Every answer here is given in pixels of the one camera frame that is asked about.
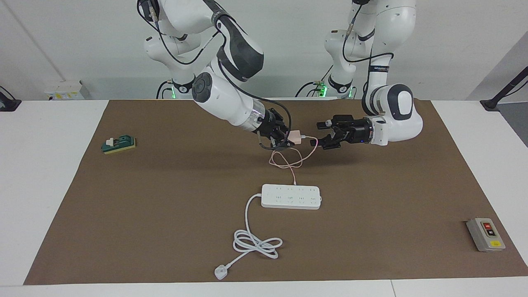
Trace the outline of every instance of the power strip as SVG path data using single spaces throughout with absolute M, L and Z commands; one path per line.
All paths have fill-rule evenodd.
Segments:
M 318 187 L 305 185 L 265 184 L 261 204 L 267 208 L 319 209 L 321 195 Z

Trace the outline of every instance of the charging cable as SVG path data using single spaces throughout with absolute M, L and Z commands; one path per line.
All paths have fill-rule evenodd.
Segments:
M 299 161 L 290 164 L 288 162 L 288 160 L 286 159 L 286 157 L 284 157 L 284 155 L 281 152 L 279 152 L 279 151 L 273 151 L 271 153 L 271 157 L 269 158 L 269 161 L 268 161 L 268 164 L 273 165 L 275 167 L 278 167 L 280 169 L 289 169 L 289 170 L 291 170 L 291 174 L 294 177 L 294 185 L 297 185 L 297 178 L 295 177 L 294 168 L 301 168 L 301 166 L 303 166 L 303 161 L 306 161 L 309 157 L 311 157 L 315 153 L 315 150 L 317 149 L 317 147 L 319 146 L 319 140 L 317 138 L 315 138 L 315 137 L 301 135 L 299 140 L 302 140 L 302 139 L 305 139 L 305 138 L 314 139 L 315 143 L 316 143 L 315 146 L 314 146 L 314 149 L 312 150 L 312 152 L 308 156 L 303 157 L 303 155 L 301 155 L 301 153 L 300 153 L 300 151 L 298 149 L 290 147 L 289 149 L 294 150 L 294 151 L 296 151 L 299 154 L 299 157 L 300 157 Z M 285 162 L 284 165 L 280 165 L 280 164 L 277 164 L 277 162 L 275 162 L 275 156 L 276 155 L 279 155 L 279 156 L 282 157 L 282 159 Z
M 236 261 L 242 259 L 244 256 L 251 252 L 259 252 L 262 255 L 272 259 L 277 259 L 279 257 L 279 254 L 277 253 L 276 249 L 281 247 L 282 239 L 274 237 L 268 238 L 266 240 L 260 240 L 257 236 L 253 235 L 251 233 L 251 230 L 249 229 L 249 204 L 251 204 L 253 199 L 255 199 L 256 197 L 262 197 L 262 194 L 253 195 L 251 198 L 249 198 L 248 203 L 246 204 L 246 229 L 237 230 L 234 233 L 233 249 L 242 254 L 236 257 L 229 264 L 220 265 L 214 270 L 214 275 L 218 280 L 224 279 L 228 274 L 228 269 L 231 268 L 231 266 L 233 266 Z

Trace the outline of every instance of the white table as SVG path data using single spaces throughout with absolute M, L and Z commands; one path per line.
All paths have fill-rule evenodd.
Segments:
M 528 296 L 528 277 L 22 286 L 107 103 L 26 101 L 0 114 L 0 296 Z M 478 102 L 433 104 L 528 263 L 528 148 Z

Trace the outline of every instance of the brown mat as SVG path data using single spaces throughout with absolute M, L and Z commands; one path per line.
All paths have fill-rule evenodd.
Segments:
M 294 128 L 363 115 L 358 101 L 288 101 Z M 250 207 L 252 231 L 280 237 L 279 259 L 247 255 L 224 281 L 321 281 L 528 275 L 495 211 L 430 102 L 411 141 L 318 150 L 296 170 L 320 210 Z M 138 147 L 104 155 L 109 137 Z M 306 154 L 310 148 L 301 146 Z M 111 101 L 25 284 L 216 281 L 239 254 L 233 232 L 265 183 L 290 184 L 254 134 L 191 101 Z M 507 249 L 477 251 L 464 220 L 491 217 Z

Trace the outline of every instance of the white plug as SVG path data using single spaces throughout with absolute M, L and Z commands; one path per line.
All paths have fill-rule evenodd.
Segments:
M 288 140 L 293 142 L 296 145 L 297 144 L 301 144 L 302 140 L 301 140 L 300 130 L 290 131 L 290 135 L 288 136 Z
M 220 265 L 214 270 L 214 276 L 216 276 L 216 278 L 219 281 L 223 280 L 224 277 L 227 276 L 227 274 L 228 274 L 228 269 L 224 265 Z
M 113 147 L 114 146 L 114 138 L 110 138 L 106 140 L 106 145 Z

